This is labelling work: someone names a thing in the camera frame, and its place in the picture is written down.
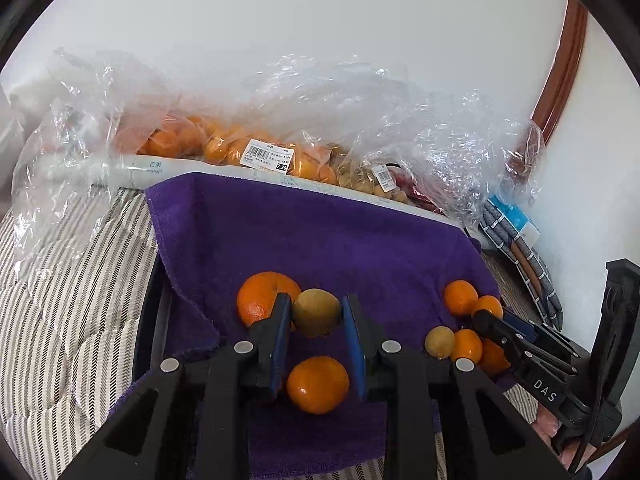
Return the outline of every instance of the white wall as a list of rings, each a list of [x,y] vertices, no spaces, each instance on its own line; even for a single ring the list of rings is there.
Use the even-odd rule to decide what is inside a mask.
[[[479,88],[508,116],[527,116],[558,44],[565,0],[56,0],[20,43],[0,82],[39,74],[59,46],[136,54],[188,88],[214,69],[258,70],[283,54],[405,67],[446,92]],[[534,210],[540,250],[565,309],[565,331],[590,348],[604,263],[640,262],[637,149],[640,90],[593,22],[576,88],[549,146]],[[640,373],[624,397],[640,413]]]
[[[605,263],[640,264],[640,87],[590,18],[580,69],[549,143],[543,192],[532,217],[564,305],[564,332],[590,348],[606,281]],[[640,415],[640,369],[622,397],[623,425]]]

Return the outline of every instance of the human hand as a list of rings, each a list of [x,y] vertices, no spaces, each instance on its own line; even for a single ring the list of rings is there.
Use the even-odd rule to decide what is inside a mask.
[[[558,432],[558,429],[560,428],[560,422],[558,422],[558,419],[555,418],[553,414],[542,404],[538,404],[538,414],[536,415],[536,420],[531,423],[531,427],[540,436],[544,443],[551,447],[551,438],[554,437]],[[572,440],[558,456],[560,463],[564,466],[565,469],[568,469],[569,465],[571,464],[571,460],[574,459],[575,452],[578,450],[579,445],[579,440]],[[580,469],[584,465],[584,463],[589,459],[594,451],[596,451],[595,447],[593,447],[591,444],[588,444],[587,449],[584,451],[584,455],[580,459],[580,465],[578,466],[578,469]]]

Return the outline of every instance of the silver screw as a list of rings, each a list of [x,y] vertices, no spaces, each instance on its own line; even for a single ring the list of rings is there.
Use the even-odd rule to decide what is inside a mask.
[[[254,344],[251,341],[238,341],[234,345],[234,350],[237,354],[248,354],[254,349]]]
[[[402,346],[398,341],[394,341],[393,339],[387,339],[382,343],[382,349],[388,354],[397,354]]]
[[[166,373],[175,372],[178,366],[180,366],[180,362],[173,357],[169,357],[160,363],[160,369]]]
[[[456,368],[461,372],[470,372],[474,369],[474,362],[466,357],[461,357],[456,360]]]

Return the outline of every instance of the striped bedding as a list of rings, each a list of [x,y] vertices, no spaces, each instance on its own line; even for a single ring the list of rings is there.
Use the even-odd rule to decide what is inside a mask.
[[[60,475],[130,385],[140,311],[157,253],[144,195],[121,189],[84,255],[65,263],[60,240],[83,228],[82,213],[91,206],[79,203],[50,234],[40,258],[52,272],[29,284],[17,282],[12,271],[11,212],[0,223],[0,431],[36,480]],[[489,266],[495,274],[495,265]],[[536,401],[522,388],[506,395],[527,420],[535,418]],[[441,435],[436,451],[444,478]],[[383,467],[380,458],[295,478],[382,480]]]

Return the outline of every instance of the purple towel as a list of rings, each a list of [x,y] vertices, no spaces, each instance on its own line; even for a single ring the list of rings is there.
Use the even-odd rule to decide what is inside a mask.
[[[425,218],[273,184],[191,173],[146,192],[159,253],[182,303],[170,317],[168,351],[241,340],[236,294],[256,272],[274,270],[300,287],[358,295],[365,313],[402,345],[421,349],[431,328],[458,328],[442,303],[453,280],[499,295],[459,229]],[[323,338],[292,333],[287,369],[331,355],[349,370],[340,328]],[[297,410],[286,394],[252,413],[254,478],[341,469],[384,454],[385,407],[350,396],[334,412]]]

